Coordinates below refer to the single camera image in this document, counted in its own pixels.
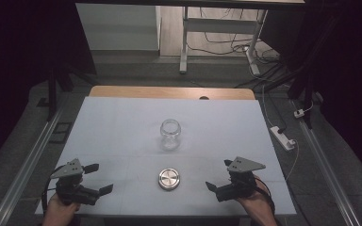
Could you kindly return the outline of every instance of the table leg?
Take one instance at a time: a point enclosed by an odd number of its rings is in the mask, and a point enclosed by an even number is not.
[[[263,26],[264,18],[266,17],[267,14],[267,10],[260,10],[259,14],[260,15],[257,19],[257,25],[255,27],[255,33],[254,36],[252,37],[251,44],[249,45],[249,47],[246,47],[245,49],[246,57],[248,57],[249,67],[251,68],[252,74],[254,76],[260,75],[260,71],[258,70],[257,65],[255,64],[254,50],[258,36],[261,31],[261,27]]]
[[[183,7],[183,37],[180,57],[180,73],[187,72],[187,34],[188,34],[188,7]]]

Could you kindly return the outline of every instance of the white tabletop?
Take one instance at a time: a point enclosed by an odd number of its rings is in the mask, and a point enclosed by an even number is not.
[[[181,125],[181,145],[174,151],[160,147],[159,128],[167,119]],[[82,205],[79,214],[245,216],[240,204],[218,202],[205,184],[228,185],[223,160],[236,156],[266,165],[255,174],[270,188],[276,215],[296,214],[258,101],[87,97],[58,166],[74,158],[83,166],[98,163],[100,169],[84,175],[82,185],[114,184],[112,193],[94,206]],[[173,191],[157,182],[166,168],[180,173]]]

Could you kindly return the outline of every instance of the floor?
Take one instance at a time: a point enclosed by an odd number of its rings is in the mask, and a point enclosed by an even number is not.
[[[196,38],[196,40],[205,39],[202,34],[200,35],[201,38]],[[176,37],[179,36],[175,35],[171,41],[179,42]],[[189,39],[191,39],[190,44],[196,44],[199,48],[207,47],[214,48],[210,49],[212,51],[227,51],[226,46],[218,47],[217,44],[207,44],[203,41],[193,42],[195,38],[192,35],[189,36]],[[246,66],[246,58],[239,57],[239,54],[232,57],[192,57],[189,60],[188,73],[181,75],[178,72],[179,49],[167,48],[166,51],[166,53],[162,52],[162,56],[94,52],[93,58],[97,75],[93,78],[102,85],[254,89],[255,97],[262,106],[263,117],[267,120],[268,126],[286,126],[285,134],[298,140],[299,144],[299,148],[288,153],[274,137],[271,137],[282,170],[286,177],[289,175],[289,191],[298,212],[296,216],[279,217],[279,220],[283,225],[296,226],[347,225],[340,213],[340,206],[335,199],[335,194],[331,192],[324,179],[315,154],[304,136],[302,122],[293,117],[293,111],[302,107],[302,102],[290,100],[287,97],[286,91],[290,84],[285,84],[263,95],[261,93],[263,84],[254,88],[260,80],[255,80],[250,75]],[[272,65],[259,64],[258,66],[262,72],[265,72]],[[84,97],[91,90],[91,85],[77,76],[72,75],[72,80],[74,82],[73,91],[58,93],[59,102],[65,104],[62,106],[62,113],[58,118],[58,123],[61,125],[74,123]],[[30,90],[29,103],[24,115],[19,119],[17,126],[0,151],[0,203],[46,126],[48,110],[45,106],[38,106],[41,98],[47,98],[46,83],[39,84]],[[320,108],[321,101],[315,99],[311,109],[312,131],[316,134],[330,166],[362,225],[362,165],[343,138],[321,115]],[[40,201],[46,179],[60,157],[64,147],[64,143],[61,142],[63,139],[65,137],[61,133],[54,132],[49,136],[49,142],[46,143],[36,168],[31,173],[24,191],[21,192],[19,201],[13,206],[13,212],[9,215],[7,225],[41,223],[41,216],[34,215],[35,208]],[[104,225],[104,221],[101,218],[83,217],[81,225]],[[146,224],[139,221],[135,225]],[[176,225],[176,222],[169,222],[167,225]]]

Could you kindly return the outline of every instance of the metal lid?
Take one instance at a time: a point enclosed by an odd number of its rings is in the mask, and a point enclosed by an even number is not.
[[[158,175],[158,184],[164,190],[176,189],[180,183],[180,175],[175,169],[164,169]]]

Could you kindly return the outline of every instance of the human hand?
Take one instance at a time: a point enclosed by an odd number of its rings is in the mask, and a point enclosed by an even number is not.
[[[269,193],[262,182],[256,180],[256,183],[259,188]],[[249,216],[258,224],[262,226],[277,225],[274,215],[272,214],[270,204],[268,203],[267,199],[259,192],[255,191],[254,194],[252,194],[252,196],[249,198],[237,198],[237,202],[243,206]]]
[[[79,203],[65,205],[58,194],[52,196],[48,203],[48,209],[43,219],[42,226],[67,226],[72,221],[74,212],[80,208]]]

